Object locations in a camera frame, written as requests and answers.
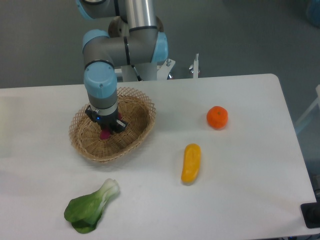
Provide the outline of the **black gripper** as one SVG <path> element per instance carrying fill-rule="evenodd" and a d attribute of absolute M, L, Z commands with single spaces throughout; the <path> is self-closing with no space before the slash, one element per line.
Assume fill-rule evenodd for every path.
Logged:
<path fill-rule="evenodd" d="M 118 110 L 110 115 L 101 115 L 94 110 L 91 105 L 88 105 L 84 112 L 92 122 L 98 123 L 102 130 L 108 129 L 112 130 L 113 133 L 121 133 L 124 132 L 128 126 L 126 121 L 119 119 Z"/>

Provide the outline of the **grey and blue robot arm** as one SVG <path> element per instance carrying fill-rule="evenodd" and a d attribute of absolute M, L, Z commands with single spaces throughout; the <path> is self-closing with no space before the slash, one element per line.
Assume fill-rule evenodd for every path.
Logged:
<path fill-rule="evenodd" d="M 83 82 L 89 99 L 85 114 L 101 130 L 119 134 L 128 123 L 118 110 L 115 68 L 165 61 L 167 36 L 157 28 L 152 0 L 78 0 L 76 6 L 85 19 L 124 16 L 128 24 L 127 36 L 110 37 L 93 29 L 82 39 Z"/>

